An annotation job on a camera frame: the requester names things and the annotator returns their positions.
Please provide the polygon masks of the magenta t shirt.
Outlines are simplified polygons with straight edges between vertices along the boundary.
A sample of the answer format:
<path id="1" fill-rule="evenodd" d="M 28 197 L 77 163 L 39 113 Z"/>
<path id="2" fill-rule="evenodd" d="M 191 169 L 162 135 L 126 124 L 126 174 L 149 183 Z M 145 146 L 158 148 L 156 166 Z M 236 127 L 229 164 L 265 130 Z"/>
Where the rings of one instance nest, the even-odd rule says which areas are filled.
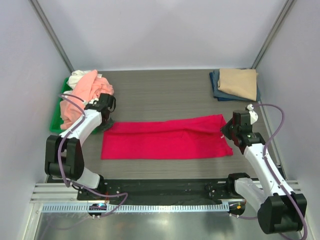
<path id="1" fill-rule="evenodd" d="M 232 156 L 221 133 L 223 115 L 116 122 L 104 132 L 102 160 L 191 160 Z"/>

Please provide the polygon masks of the green plastic bin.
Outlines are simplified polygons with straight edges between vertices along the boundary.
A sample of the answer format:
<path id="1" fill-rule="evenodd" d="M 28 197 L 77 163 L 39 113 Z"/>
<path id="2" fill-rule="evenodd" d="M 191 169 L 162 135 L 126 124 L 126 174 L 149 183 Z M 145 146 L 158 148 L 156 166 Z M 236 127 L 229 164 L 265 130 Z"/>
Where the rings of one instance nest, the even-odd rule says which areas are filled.
<path id="1" fill-rule="evenodd" d="M 69 77 L 64 79 L 64 82 L 62 84 L 62 88 L 60 91 L 60 94 L 63 94 L 65 91 L 72 91 L 72 88 L 68 85 Z M 64 131 L 64 129 L 61 129 L 61 125 L 65 123 L 65 121 L 61 117 L 61 101 L 64 99 L 61 97 L 58 97 L 58 100 L 55 105 L 55 109 L 53 112 L 53 117 L 50 122 L 49 130 L 52 133 L 60 134 Z"/>

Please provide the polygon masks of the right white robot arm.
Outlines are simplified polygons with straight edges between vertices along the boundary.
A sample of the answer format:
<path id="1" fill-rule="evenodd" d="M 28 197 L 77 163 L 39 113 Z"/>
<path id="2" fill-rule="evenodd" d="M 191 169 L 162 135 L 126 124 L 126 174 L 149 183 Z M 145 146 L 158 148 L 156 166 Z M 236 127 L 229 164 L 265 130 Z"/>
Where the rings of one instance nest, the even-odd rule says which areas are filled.
<path id="1" fill-rule="evenodd" d="M 306 239 L 307 199 L 286 182 L 269 155 L 267 142 L 260 133 L 253 132 L 257 119 L 252 107 L 236 110 L 221 132 L 249 161 L 261 186 L 246 173 L 232 173 L 227 178 L 225 192 L 231 198 L 243 197 L 254 208 L 265 234 L 303 231 L 302 238 Z"/>

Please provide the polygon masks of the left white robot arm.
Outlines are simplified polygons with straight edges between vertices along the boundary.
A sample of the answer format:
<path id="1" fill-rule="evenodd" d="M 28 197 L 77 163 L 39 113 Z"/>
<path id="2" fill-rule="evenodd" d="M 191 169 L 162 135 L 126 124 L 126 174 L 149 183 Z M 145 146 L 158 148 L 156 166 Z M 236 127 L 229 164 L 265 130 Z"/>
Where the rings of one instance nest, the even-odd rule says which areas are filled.
<path id="1" fill-rule="evenodd" d="M 59 135 L 46 140 L 44 171 L 48 176 L 60 178 L 67 187 L 77 186 L 88 191 L 95 200 L 106 194 L 104 178 L 85 167 L 82 145 L 95 129 L 105 131 L 114 124 L 110 114 L 116 109 L 116 98 L 102 93 L 98 100 L 87 102 L 72 94 L 60 98 L 80 110 L 80 117 Z"/>

